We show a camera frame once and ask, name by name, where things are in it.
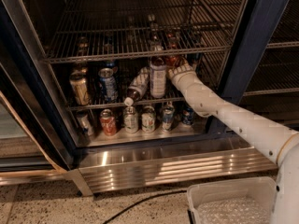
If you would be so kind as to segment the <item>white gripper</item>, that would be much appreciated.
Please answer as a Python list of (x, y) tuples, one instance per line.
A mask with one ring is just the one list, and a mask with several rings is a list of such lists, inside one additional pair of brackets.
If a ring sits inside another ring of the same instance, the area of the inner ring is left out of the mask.
[(188, 63), (176, 67), (175, 69), (170, 69), (167, 74), (172, 84), (179, 91), (186, 90), (193, 83), (201, 83), (195, 71)]

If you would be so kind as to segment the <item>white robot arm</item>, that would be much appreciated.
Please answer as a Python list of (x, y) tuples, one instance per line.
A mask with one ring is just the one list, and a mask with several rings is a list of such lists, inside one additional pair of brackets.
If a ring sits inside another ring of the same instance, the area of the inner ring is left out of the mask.
[(217, 118), (278, 166), (270, 223), (298, 224), (299, 132), (223, 100), (187, 63), (167, 76), (196, 114)]

